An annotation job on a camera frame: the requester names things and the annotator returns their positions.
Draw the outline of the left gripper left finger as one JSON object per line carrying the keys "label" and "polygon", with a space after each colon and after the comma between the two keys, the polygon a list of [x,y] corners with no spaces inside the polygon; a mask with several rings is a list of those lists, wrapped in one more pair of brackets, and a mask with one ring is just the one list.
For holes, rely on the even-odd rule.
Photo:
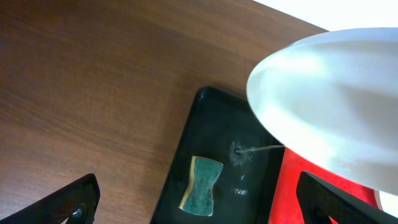
{"label": "left gripper left finger", "polygon": [[9,215],[1,223],[92,224],[100,200],[94,174],[86,174],[28,207]]}

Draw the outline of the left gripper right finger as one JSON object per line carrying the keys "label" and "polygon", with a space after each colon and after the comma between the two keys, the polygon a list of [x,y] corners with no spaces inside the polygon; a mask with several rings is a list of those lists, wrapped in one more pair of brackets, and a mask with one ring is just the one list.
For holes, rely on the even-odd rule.
{"label": "left gripper right finger", "polygon": [[307,171],[300,173],[296,196],[305,223],[397,224],[396,217]]}

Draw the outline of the white plate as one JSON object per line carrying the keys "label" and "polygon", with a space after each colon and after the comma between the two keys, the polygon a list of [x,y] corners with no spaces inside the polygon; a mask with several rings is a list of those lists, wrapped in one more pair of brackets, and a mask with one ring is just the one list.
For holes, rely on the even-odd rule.
{"label": "white plate", "polygon": [[282,144],[340,177],[397,193],[397,29],[338,30],[262,60],[249,105]]}

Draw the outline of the green and yellow sponge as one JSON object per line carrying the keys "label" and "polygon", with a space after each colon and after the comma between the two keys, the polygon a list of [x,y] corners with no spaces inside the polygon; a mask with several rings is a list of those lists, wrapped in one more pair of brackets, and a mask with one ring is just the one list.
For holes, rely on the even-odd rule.
{"label": "green and yellow sponge", "polygon": [[192,156],[189,181],[179,209],[192,215],[213,215],[213,188],[223,170],[221,162],[206,157]]}

